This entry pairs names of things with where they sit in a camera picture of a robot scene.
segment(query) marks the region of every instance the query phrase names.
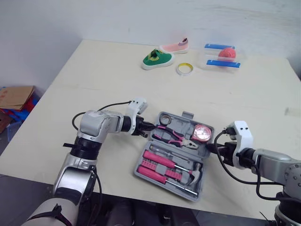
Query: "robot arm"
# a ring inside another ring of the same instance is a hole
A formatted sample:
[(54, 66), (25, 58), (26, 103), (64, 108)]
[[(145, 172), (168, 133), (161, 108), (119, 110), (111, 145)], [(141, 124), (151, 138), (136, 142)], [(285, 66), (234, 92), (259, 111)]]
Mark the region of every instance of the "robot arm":
[(43, 202), (23, 226), (75, 226), (79, 205), (87, 200), (96, 182), (99, 150), (108, 133), (127, 132), (147, 137), (144, 131), (155, 126), (138, 116), (147, 107), (146, 100), (135, 98), (126, 115), (111, 111), (87, 111), (80, 122), (53, 188), (53, 198)]
[(221, 134), (230, 135), (236, 142), (226, 142), (224, 145), (208, 144), (210, 152), (223, 156), (222, 164), (239, 169), (249, 168), (259, 178), (264, 177), (283, 185), (282, 193), (278, 193), (276, 198), (268, 198), (259, 194), (258, 182), (248, 182), (257, 185), (256, 192), (261, 198), (280, 201), (275, 210), (277, 225), (301, 225), (301, 161), (283, 153), (253, 149), (253, 137), (245, 121), (233, 122), (217, 138)]

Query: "cardboard box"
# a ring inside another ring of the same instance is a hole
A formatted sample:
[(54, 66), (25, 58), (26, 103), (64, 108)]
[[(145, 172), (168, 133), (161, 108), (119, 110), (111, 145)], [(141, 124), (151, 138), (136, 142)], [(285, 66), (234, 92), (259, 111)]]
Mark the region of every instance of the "cardboard box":
[(33, 91), (33, 86), (2, 88), (0, 90), (0, 108), (21, 110)]
[(10, 124), (13, 119), (10, 118), (8, 115), (0, 113), (0, 133)]

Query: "pink screwdriver handle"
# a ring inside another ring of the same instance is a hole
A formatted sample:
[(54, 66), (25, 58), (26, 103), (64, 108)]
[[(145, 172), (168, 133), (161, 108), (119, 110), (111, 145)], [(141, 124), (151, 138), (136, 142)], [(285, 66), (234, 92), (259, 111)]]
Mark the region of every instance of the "pink screwdriver handle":
[[(156, 168), (157, 168), (156, 164), (153, 164), (153, 163), (151, 163), (149, 161), (146, 161), (146, 160), (143, 160), (141, 165), (148, 168), (148, 169), (151, 169), (153, 171), (156, 171)], [(181, 180), (182, 179), (182, 174), (177, 173), (177, 172), (173, 172), (169, 169), (166, 170), (165, 175), (170, 177), (170, 178), (176, 179), (176, 180)]]
[(166, 170), (165, 175), (170, 177), (170, 178), (176, 179), (176, 180), (181, 180), (182, 179), (182, 174), (177, 173), (177, 172), (173, 172), (169, 169)]
[(157, 154), (154, 154), (154, 153), (151, 153), (149, 151), (145, 151), (144, 154), (143, 154), (143, 157), (146, 158), (146, 159), (149, 159), (149, 160), (153, 160), (157, 163), (160, 163), (164, 166), (167, 166), (169, 168), (175, 168), (175, 163), (167, 158), (164, 158), (160, 155), (157, 155)]
[(138, 167), (138, 172), (141, 173), (142, 175), (147, 176), (148, 178), (161, 182), (162, 184), (165, 184), (166, 182), (165, 176), (162, 176), (156, 173), (155, 171), (152, 171), (151, 169), (145, 168), (143, 166)]

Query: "table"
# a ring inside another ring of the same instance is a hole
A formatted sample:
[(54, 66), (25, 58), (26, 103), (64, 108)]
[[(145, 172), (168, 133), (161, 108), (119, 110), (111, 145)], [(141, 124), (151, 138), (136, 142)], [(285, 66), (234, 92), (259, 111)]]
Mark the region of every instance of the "table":
[[(198, 52), (176, 55), (172, 66), (145, 71), (142, 59), (153, 46), (83, 40), (0, 157), (0, 173), (53, 184), (76, 130), (72, 117), (104, 105), (147, 99), (143, 117), (154, 122), (160, 111), (211, 125), (216, 134), (235, 120), (245, 120), (254, 148), (266, 148), (301, 158), (301, 83), (283, 58), (249, 56), (237, 73), (195, 68), (179, 76), (176, 65), (197, 65)], [(125, 113), (126, 106), (114, 106)], [(228, 141), (227, 137), (220, 142)], [(203, 194), (190, 202), (133, 175), (143, 137), (109, 134), (98, 156), (103, 193), (243, 217), (272, 219), (277, 202), (257, 197), (255, 186), (240, 184), (222, 169), (214, 154), (206, 161)], [(237, 177), (255, 181), (250, 170), (229, 166)], [(280, 186), (262, 186), (274, 196)]]

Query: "white wall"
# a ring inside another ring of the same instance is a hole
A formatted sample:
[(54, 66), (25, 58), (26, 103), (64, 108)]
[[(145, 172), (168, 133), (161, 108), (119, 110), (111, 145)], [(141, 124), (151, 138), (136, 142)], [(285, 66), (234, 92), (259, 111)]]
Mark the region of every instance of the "white wall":
[(35, 85), (43, 94), (81, 42), (50, 10), (43, 1), (0, 0), (0, 87)]
[(159, 45), (187, 36), (287, 57), (301, 73), (300, 0), (2, 0), (0, 85), (44, 91), (81, 38)]

